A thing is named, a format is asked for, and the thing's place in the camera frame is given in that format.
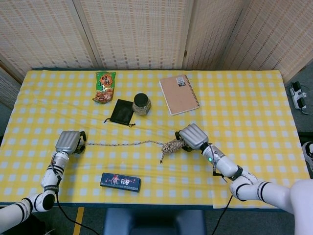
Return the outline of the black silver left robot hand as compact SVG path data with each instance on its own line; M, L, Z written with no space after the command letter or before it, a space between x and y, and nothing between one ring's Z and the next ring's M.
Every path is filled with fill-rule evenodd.
M65 152L68 155L81 154L86 148L86 140L84 131L63 131L55 145L56 152Z

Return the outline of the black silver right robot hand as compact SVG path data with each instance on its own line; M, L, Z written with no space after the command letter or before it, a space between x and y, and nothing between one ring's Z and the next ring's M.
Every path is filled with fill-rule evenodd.
M175 136L178 141L182 141L182 149L187 152L204 151L209 146L207 134L194 123L176 131Z

